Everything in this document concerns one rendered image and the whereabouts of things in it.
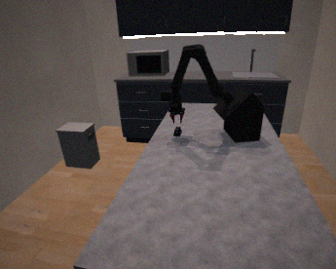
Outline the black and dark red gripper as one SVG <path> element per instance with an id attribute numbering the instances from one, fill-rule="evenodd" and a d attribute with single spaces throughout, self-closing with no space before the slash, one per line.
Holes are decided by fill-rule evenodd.
<path id="1" fill-rule="evenodd" d="M 182 118 L 183 118 L 183 115 L 184 115 L 184 113 L 185 113 L 184 111 L 185 111 L 185 108 L 182 108 L 182 110 L 181 110 L 181 111 L 178 111 L 178 113 L 177 113 L 177 115 L 180 115 L 180 124 L 181 124 L 181 122 L 182 122 Z M 170 112 L 170 109 L 169 109 L 168 112 Z M 180 113 L 180 112 L 181 112 L 181 113 Z M 172 119 L 173 124 L 174 124 L 174 115 L 171 115 L 171 112 L 170 112 L 169 116 L 170 116 L 170 118 Z"/>

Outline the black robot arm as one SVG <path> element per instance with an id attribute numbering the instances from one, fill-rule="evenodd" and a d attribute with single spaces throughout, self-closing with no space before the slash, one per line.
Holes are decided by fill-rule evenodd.
<path id="1" fill-rule="evenodd" d="M 171 95 L 172 95 L 172 101 L 175 102 L 175 103 L 172 102 L 170 104 L 171 115 L 177 115 L 178 111 L 182 110 L 182 102 L 179 102 L 181 101 L 181 93 L 179 92 L 179 90 L 181 88 L 183 77 L 185 75 L 185 71 L 190 61 L 190 58 L 195 58 L 196 61 L 199 63 L 207 79 L 210 91 L 213 96 L 215 97 L 220 96 L 225 101 L 230 111 L 234 109 L 237 105 L 239 105 L 239 102 L 233 96 L 233 93 L 229 92 L 228 90 L 225 90 L 225 88 L 221 87 L 220 83 L 217 81 L 215 74 L 211 68 L 211 65 L 208 61 L 208 58 L 206 56 L 204 46 L 201 44 L 190 45 L 183 47 L 182 55 L 178 63 L 170 90 L 161 91 L 161 101 L 171 101 Z"/>

